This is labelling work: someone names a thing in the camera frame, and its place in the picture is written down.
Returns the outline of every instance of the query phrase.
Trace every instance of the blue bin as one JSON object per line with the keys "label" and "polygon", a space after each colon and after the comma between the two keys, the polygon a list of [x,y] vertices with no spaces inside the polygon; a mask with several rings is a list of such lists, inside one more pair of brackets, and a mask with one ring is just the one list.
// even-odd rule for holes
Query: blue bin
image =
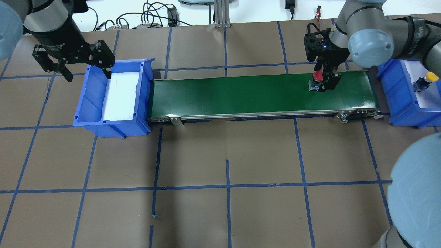
{"label": "blue bin", "polygon": [[[378,66],[394,126],[418,128],[441,126],[441,108],[420,108],[409,73],[402,60],[391,59]],[[436,82],[441,95],[441,81]]]}
{"label": "blue bin", "polygon": [[100,68],[88,66],[73,126],[83,127],[103,138],[147,135],[150,132],[146,119],[154,60],[117,60],[112,68],[112,73],[139,72],[132,120],[101,119],[108,79]]}

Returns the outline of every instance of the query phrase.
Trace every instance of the conveyor belt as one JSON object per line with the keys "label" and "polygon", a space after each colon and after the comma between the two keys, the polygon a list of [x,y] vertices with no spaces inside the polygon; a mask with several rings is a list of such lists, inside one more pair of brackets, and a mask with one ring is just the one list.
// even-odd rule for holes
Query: conveyor belt
{"label": "conveyor belt", "polygon": [[333,114],[375,111],[377,98],[364,71],[342,72],[335,90],[308,90],[311,74],[158,80],[150,90],[149,121]]}

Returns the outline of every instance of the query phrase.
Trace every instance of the white background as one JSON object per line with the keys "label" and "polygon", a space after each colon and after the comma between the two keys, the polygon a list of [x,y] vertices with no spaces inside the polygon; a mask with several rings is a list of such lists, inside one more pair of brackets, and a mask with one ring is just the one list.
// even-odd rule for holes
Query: white background
{"label": "white background", "polygon": [[[98,24],[107,19],[115,19],[123,13],[142,12],[146,0],[91,0],[87,4],[98,13]],[[209,7],[202,5],[180,4],[178,0],[157,0],[164,4],[175,4],[179,19],[191,25],[207,25]],[[322,18],[337,18],[345,0],[297,0],[294,19],[313,19],[318,5],[321,5]],[[230,4],[230,19],[232,23],[283,21],[291,18],[289,10],[284,9],[285,0],[235,0]],[[386,15],[411,15],[441,13],[441,0],[388,0],[384,4]],[[167,17],[167,10],[158,11]],[[140,15],[124,16],[130,28],[140,23]],[[96,17],[92,10],[87,13],[75,14],[74,20],[82,32],[91,31]]]}

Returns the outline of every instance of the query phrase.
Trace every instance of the robotic arm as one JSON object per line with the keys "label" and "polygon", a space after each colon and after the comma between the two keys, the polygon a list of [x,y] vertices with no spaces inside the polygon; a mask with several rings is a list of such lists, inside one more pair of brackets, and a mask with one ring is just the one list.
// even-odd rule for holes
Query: robotic arm
{"label": "robotic arm", "polygon": [[[306,56],[310,62],[317,59],[315,71],[323,68],[322,81],[316,80],[312,85],[315,89],[336,87],[341,78],[337,68],[349,54],[354,63],[366,68],[390,58],[417,59],[429,71],[441,75],[441,24],[411,16],[388,20],[382,10],[385,2],[346,0],[332,29],[320,31],[313,23],[308,24]],[[311,33],[310,26],[317,32]]]}
{"label": "robotic arm", "polygon": [[72,19],[72,14],[87,10],[85,0],[0,0],[0,59],[12,54],[24,25],[41,44],[32,55],[45,72],[55,71],[72,82],[66,64],[86,63],[100,67],[111,78],[112,51],[103,40],[87,43]]}

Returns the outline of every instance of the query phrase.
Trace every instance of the white paper in bin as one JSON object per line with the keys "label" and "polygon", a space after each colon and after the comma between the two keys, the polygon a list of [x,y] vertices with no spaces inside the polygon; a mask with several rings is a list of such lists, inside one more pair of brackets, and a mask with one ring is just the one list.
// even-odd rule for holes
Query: white paper in bin
{"label": "white paper in bin", "polygon": [[132,120],[139,72],[112,73],[106,88],[102,120]]}

